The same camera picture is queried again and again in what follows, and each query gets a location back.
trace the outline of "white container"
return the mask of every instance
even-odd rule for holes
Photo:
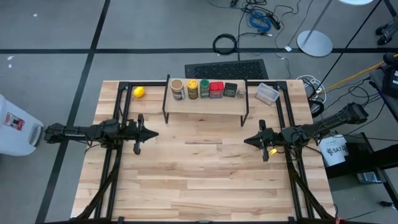
[[[43,123],[0,95],[0,153],[26,156],[36,150]]]
[[[274,90],[272,87],[267,86],[264,83],[260,83],[259,88],[256,92],[256,98],[271,105],[279,97],[279,92]]]

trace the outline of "clear plastic box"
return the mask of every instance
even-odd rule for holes
[[[259,88],[256,92],[256,98],[271,105],[279,97],[279,92],[274,90],[272,87],[267,86],[264,83],[260,83]]]

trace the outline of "white bucket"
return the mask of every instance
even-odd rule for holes
[[[0,153],[26,156],[36,150],[43,123],[0,95]]]

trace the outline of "red box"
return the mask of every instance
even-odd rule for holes
[[[224,83],[223,82],[211,82],[210,83],[210,95],[211,99],[222,98],[224,93]]]

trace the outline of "yellow cable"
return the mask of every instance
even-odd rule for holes
[[[342,81],[339,81],[339,82],[337,82],[337,83],[335,83],[335,84],[329,86],[328,88],[325,88],[324,90],[320,91],[319,93],[313,95],[311,98],[316,97],[316,96],[318,96],[318,95],[320,95],[320,94],[322,94],[322,93],[324,93],[324,92],[326,92],[326,91],[328,91],[328,90],[334,89],[334,88],[336,88],[336,86],[338,86],[338,85],[340,85],[340,84],[342,84],[342,83],[344,83],[344,82],[348,82],[348,81],[350,81],[350,80],[352,80],[352,79],[354,79],[354,78],[356,78],[356,77],[358,77],[358,76],[360,76],[360,75],[362,75],[362,74],[364,74],[364,73],[366,73],[366,72],[369,72],[369,71],[371,71],[371,70],[374,70],[374,69],[380,67],[380,66],[383,65],[383,64],[384,64],[384,62],[379,62],[377,65],[373,65],[372,67],[367,68],[367,69],[365,69],[365,70],[363,70],[363,71],[361,71],[361,72],[358,72],[357,74],[355,74],[355,75],[353,75],[353,76],[351,76],[351,77],[345,78],[345,79],[343,79]]]

